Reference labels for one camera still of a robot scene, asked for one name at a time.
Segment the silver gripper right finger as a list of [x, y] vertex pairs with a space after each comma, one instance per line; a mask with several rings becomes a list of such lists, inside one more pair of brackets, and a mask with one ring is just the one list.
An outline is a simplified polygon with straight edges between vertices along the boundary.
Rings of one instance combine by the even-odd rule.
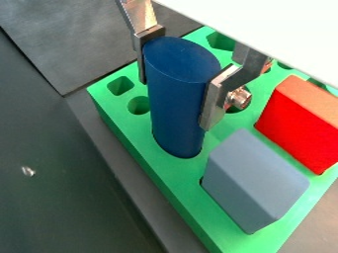
[[231, 107], [243, 110], [248, 106], [252, 95], [244, 86], [267, 71], [273, 63], [265, 54], [239, 42], [235, 43], [232, 60], [239, 66], [230, 63], [207, 84], [199, 116], [199, 126], [204, 130], [211, 130], [220, 122]]

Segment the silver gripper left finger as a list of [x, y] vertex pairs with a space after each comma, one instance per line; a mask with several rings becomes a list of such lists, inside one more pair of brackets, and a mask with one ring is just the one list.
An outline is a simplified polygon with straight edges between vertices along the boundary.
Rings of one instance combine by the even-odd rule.
[[131, 32], [134, 51], [138, 54], [139, 79], [147, 83], [144, 53], [146, 43], [166, 34], [166, 27], [158, 23], [152, 0], [115, 0]]

